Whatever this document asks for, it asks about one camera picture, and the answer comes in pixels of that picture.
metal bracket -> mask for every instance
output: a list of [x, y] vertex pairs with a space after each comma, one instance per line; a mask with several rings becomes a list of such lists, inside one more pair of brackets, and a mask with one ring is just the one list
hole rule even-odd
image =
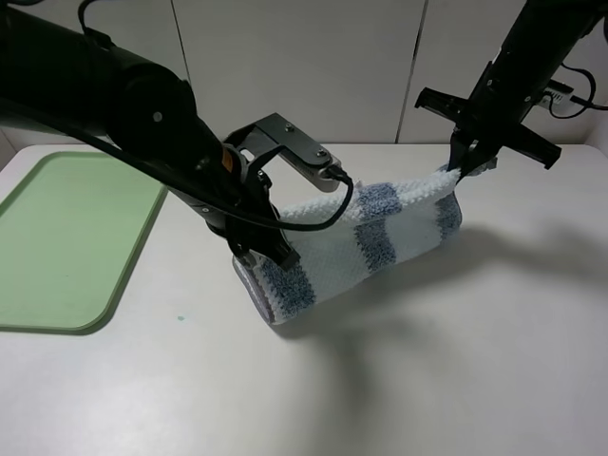
[[326, 176], [325, 169], [340, 160], [279, 114], [235, 131], [224, 142], [248, 150], [256, 160], [280, 147], [278, 155], [316, 188], [328, 193], [338, 188], [339, 182]]
[[542, 163], [546, 169], [560, 157], [559, 147], [519, 123], [501, 124], [498, 130], [485, 131], [482, 123], [467, 115], [468, 101], [462, 98], [425, 88], [416, 107], [456, 123], [450, 140], [448, 169], [461, 168], [462, 176], [496, 157], [503, 146]]

wire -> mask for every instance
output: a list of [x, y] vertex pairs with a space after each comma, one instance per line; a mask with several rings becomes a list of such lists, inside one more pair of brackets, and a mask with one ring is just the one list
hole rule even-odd
[[596, 109], [598, 111], [608, 111], [608, 106], [602, 106], [600, 104], [590, 103], [589, 101], [583, 100], [582, 98], [579, 98], [576, 95], [573, 95], [571, 100], [578, 105], [585, 106], [585, 109], [589, 108], [589, 109]]
[[[591, 71], [584, 69], [584, 68], [574, 68], [571, 66], [568, 66], [566, 64], [561, 64], [562, 67], [569, 69], [570, 71], [574, 71], [578, 74], [582, 74], [585, 78], [587, 78], [587, 81], [589, 81], [589, 99], [586, 103], [589, 104], [593, 104], [593, 99], [596, 96], [596, 91], [598, 90], [598, 85], [596, 83], [596, 78], [593, 76], [593, 74], [591, 73]], [[555, 98], [554, 95], [550, 92], [544, 92], [544, 95], [549, 95], [549, 113], [551, 114], [551, 116], [553, 116], [556, 119], [560, 119], [560, 120], [564, 120], [564, 119], [574, 119], [575, 117], [578, 117], [580, 114], [582, 114], [583, 112], [585, 112], [587, 110], [588, 107], [590, 106], [585, 106], [584, 104], [579, 103], [579, 105], [582, 105], [583, 108], [579, 111], [576, 112], [574, 114], [571, 114], [569, 116], [558, 116], [555, 112], [553, 112], [553, 103], [555, 102]], [[571, 100], [574, 103], [577, 103], [577, 101], [575, 100], [581, 100], [584, 102], [583, 99], [577, 97], [577, 96], [573, 96], [571, 98]]]
[[83, 28], [83, 32], [86, 32], [87, 27], [86, 27], [86, 22], [85, 22], [85, 11], [86, 8], [93, 2], [96, 2], [97, 0], [83, 0], [80, 5], [78, 6], [78, 22], [80, 22], [80, 27]]
[[157, 181], [164, 183], [165, 185], [175, 188], [187, 195], [190, 195], [204, 204], [209, 206], [212, 209], [215, 209], [226, 216], [233, 217], [235, 219], [240, 219], [246, 221], [248, 223], [253, 223], [254, 225], [262, 226], [265, 228], [272, 228], [278, 230], [290, 230], [290, 231], [300, 231], [300, 232], [313, 232], [313, 231], [321, 231], [329, 228], [334, 225], [340, 217], [347, 210], [349, 203], [352, 200], [352, 194], [354, 193], [354, 183], [349, 175], [342, 168], [338, 166], [330, 166], [327, 169], [328, 174], [333, 177], [337, 181], [341, 181], [346, 184], [347, 192], [346, 196], [342, 200], [340, 207], [335, 211], [335, 213], [328, 218], [327, 220], [321, 223], [315, 224], [300, 224], [300, 223], [289, 223], [280, 220], [273, 220], [271, 218], [265, 218], [258, 216], [256, 214], [252, 214], [247, 211], [240, 210], [236, 207], [230, 206], [222, 199], [214, 197], [213, 195], [208, 195], [206, 192], [200, 190], [198, 187], [192, 186], [188, 182], [181, 181], [176, 177], [165, 174], [161, 170], [150, 166], [144, 161], [139, 161], [134, 159], [128, 153], [122, 151], [120, 148], [110, 144], [109, 142], [105, 142], [96, 138], [95, 136], [89, 135], [81, 131], [78, 128], [72, 127], [67, 123], [57, 120], [56, 118], [45, 114], [42, 111], [37, 109], [24, 106], [22, 104], [18, 104], [16, 102], [12, 102], [10, 100], [0, 98], [0, 110], [13, 114], [17, 117], [22, 117], [24, 119], [32, 120], [37, 122], [38, 124], [46, 125], [54, 130], [62, 132], [72, 138], [75, 138], [83, 143], [87, 143], [92, 145], [93, 147], [105, 152], [106, 154], [125, 162], [137, 169], [145, 169], [145, 174], [150, 176]]
[[39, 3], [44, 2], [45, 0], [9, 0], [8, 3], [10, 5], [17, 5], [19, 7], [31, 7], [33, 5], [38, 5]]

screw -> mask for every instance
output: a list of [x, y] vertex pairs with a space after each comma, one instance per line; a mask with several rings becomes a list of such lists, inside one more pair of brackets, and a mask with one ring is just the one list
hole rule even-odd
[[201, 161], [199, 161], [197, 163], [197, 165], [195, 166], [195, 170], [200, 171], [202, 168], [204, 168], [207, 164], [209, 164], [209, 159], [202, 159]]
[[268, 190], [272, 185], [272, 181], [263, 171], [257, 171], [257, 180], [262, 184], [262, 186]]

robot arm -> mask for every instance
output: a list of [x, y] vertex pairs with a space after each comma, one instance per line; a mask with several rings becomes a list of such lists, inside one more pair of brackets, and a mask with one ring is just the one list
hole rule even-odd
[[528, 0], [468, 100], [425, 88], [416, 107], [456, 123], [449, 169], [465, 176], [510, 147], [548, 169], [560, 148], [521, 125], [577, 41], [608, 13], [606, 0]]
[[[79, 14], [82, 21], [82, 6]], [[0, 124], [63, 132], [162, 181], [246, 263], [254, 251], [288, 269], [298, 256], [281, 229], [324, 229], [346, 209], [352, 181], [295, 126], [275, 114], [222, 143], [198, 117], [187, 82], [84, 30], [59, 27], [0, 0]], [[96, 138], [104, 135], [118, 147]], [[245, 147], [256, 160], [239, 153]], [[261, 169], [278, 154], [321, 190], [345, 182], [340, 211], [317, 225], [281, 222]]]
[[[84, 34], [8, 1], [0, 0], [0, 124], [63, 132], [162, 181], [249, 265], [254, 251], [288, 269], [298, 256], [281, 230], [325, 229], [346, 210], [352, 181], [327, 149], [277, 114], [219, 141], [199, 119], [189, 84], [85, 27], [84, 10], [94, 0], [79, 8]], [[450, 169], [465, 176], [503, 146], [550, 167], [560, 149], [521, 122], [578, 39], [606, 13], [606, 0], [528, 0], [467, 100], [426, 88], [416, 106], [456, 123]], [[256, 158], [248, 162], [243, 148]], [[346, 183], [340, 209], [316, 225], [281, 221], [262, 170], [276, 155], [323, 191]]]

rolled towel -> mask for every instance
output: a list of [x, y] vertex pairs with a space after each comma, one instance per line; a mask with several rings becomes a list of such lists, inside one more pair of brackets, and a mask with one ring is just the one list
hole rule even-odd
[[[477, 172], [494, 167], [492, 161]], [[259, 313], [270, 324], [294, 318], [346, 292], [369, 276], [418, 257], [458, 232], [462, 213], [454, 188], [460, 170], [440, 169], [427, 178], [357, 186], [348, 209], [324, 231], [285, 231], [300, 254], [289, 271], [254, 254], [249, 269], [233, 264]], [[338, 208], [344, 193], [321, 196], [280, 210], [281, 220], [318, 223]]]

